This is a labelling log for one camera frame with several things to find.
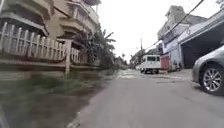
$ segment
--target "road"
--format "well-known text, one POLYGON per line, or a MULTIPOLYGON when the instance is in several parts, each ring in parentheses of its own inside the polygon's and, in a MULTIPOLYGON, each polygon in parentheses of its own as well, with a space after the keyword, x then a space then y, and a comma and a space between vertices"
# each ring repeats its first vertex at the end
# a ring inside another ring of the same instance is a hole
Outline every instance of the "road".
POLYGON ((223 128, 224 97, 188 79, 126 70, 92 98, 79 120, 81 128, 223 128))

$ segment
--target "utility pole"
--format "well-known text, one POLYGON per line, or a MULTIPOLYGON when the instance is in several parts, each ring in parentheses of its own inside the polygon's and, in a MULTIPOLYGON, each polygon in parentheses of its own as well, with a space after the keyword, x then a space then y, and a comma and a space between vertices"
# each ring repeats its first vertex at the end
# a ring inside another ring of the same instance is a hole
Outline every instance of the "utility pole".
POLYGON ((142 62, 142 58, 143 58, 143 56, 144 56, 144 51, 143 51, 143 47, 142 47, 142 38, 141 38, 141 40, 140 40, 140 42, 141 42, 141 62, 142 62))

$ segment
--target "tire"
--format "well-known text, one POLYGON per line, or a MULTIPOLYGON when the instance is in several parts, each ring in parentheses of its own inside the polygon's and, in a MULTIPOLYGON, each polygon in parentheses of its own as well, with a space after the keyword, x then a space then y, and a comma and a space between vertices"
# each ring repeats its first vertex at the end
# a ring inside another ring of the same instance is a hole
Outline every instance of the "tire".
POLYGON ((224 95, 223 67, 217 64, 206 66, 200 74, 200 85, 209 94, 224 95))
POLYGON ((156 69, 155 73, 156 73, 156 74, 159 74, 159 70, 158 70, 158 69, 156 69))
POLYGON ((147 73, 148 73, 148 71, 149 71, 148 69, 145 69, 144 74, 147 74, 147 73))

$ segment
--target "balcony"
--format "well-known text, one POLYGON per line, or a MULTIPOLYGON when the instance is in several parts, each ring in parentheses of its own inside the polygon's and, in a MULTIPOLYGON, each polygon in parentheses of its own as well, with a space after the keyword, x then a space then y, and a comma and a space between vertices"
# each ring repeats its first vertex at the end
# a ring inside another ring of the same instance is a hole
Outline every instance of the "balcony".
POLYGON ((96 24, 99 24, 99 16, 93 10, 93 8, 90 5, 87 5, 83 0, 66 0, 68 5, 72 5, 75 7, 78 7, 80 9, 80 12, 85 13, 90 19, 96 24))
POLYGON ((77 29, 86 33, 90 31, 90 29, 88 29, 83 23, 79 22, 77 19, 60 18, 60 24, 61 26, 66 28, 75 28, 71 30, 77 29))
POLYGON ((21 6, 36 14, 39 14, 45 20, 49 20, 53 12, 52 0, 9 0, 8 5, 11 7, 21 6))

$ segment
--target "pillar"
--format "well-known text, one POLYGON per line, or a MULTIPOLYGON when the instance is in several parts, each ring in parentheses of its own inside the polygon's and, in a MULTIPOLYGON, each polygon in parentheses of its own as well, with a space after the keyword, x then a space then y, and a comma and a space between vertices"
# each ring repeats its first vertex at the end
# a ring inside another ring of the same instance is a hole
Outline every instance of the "pillar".
POLYGON ((71 55, 71 45, 72 45, 72 41, 71 40, 67 40, 65 42, 66 44, 66 61, 65 61, 65 75, 69 75, 70 72, 70 55, 71 55))

